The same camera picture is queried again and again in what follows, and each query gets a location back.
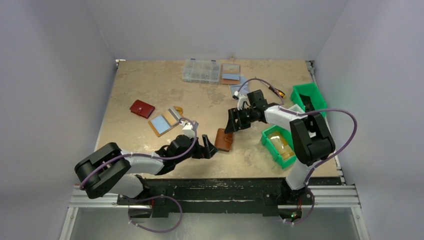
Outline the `brown leather card holder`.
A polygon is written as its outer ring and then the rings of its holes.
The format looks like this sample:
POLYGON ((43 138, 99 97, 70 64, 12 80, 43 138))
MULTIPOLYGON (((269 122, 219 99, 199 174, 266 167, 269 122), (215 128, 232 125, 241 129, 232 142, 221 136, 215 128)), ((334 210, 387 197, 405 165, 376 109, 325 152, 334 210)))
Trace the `brown leather card holder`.
POLYGON ((214 146, 219 151, 229 152, 233 145, 233 138, 234 134, 232 132, 225 133, 224 128, 219 128, 216 133, 214 146))

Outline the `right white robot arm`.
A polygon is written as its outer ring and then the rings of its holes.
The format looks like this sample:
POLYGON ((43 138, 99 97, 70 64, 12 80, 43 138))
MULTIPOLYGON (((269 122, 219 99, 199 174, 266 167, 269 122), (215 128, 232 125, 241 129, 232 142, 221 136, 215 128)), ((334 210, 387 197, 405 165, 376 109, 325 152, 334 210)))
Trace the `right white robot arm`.
POLYGON ((275 102, 267 102, 263 92, 247 94, 235 91, 237 106, 228 110, 226 134, 248 129, 253 122, 262 122, 289 130, 296 161, 281 184, 280 198, 290 200, 305 193, 311 170, 320 160, 335 151, 335 142, 321 113, 302 115, 275 102))

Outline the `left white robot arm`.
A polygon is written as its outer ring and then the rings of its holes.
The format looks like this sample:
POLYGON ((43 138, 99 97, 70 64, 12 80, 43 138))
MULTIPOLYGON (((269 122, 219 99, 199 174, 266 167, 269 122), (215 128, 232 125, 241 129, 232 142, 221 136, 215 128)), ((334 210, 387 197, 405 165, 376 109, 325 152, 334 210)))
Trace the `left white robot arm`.
POLYGON ((80 189, 90 199, 107 193, 137 199, 149 195, 150 187, 142 173, 165 175, 187 159, 211 159, 218 151, 207 135, 197 137, 178 135, 170 144, 153 153, 131 153, 110 142, 93 152, 74 167, 80 189))

